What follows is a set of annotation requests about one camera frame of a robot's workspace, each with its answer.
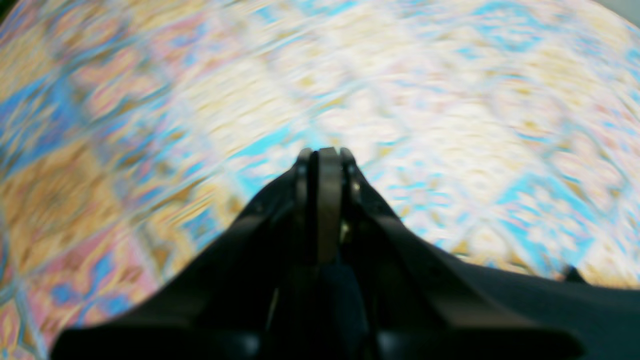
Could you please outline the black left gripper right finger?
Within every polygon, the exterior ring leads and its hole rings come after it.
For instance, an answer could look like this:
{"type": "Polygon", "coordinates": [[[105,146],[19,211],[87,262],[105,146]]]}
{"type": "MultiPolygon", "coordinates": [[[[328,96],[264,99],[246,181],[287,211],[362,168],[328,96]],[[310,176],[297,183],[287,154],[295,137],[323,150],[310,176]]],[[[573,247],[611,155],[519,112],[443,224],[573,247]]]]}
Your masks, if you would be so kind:
{"type": "Polygon", "coordinates": [[[318,151],[318,262],[354,271],[375,360],[576,360],[569,331],[484,295],[409,231],[346,149],[318,151]]]}

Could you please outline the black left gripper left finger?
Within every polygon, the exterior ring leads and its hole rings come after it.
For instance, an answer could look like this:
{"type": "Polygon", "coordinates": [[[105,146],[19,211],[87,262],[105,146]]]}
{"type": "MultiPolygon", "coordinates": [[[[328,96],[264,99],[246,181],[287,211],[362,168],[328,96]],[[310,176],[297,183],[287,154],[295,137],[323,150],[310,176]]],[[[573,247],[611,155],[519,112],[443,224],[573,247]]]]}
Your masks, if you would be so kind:
{"type": "Polygon", "coordinates": [[[319,153],[306,148],[230,227],[149,299],[64,330],[52,360],[269,360],[297,320],[296,280],[318,263],[319,153]]]}

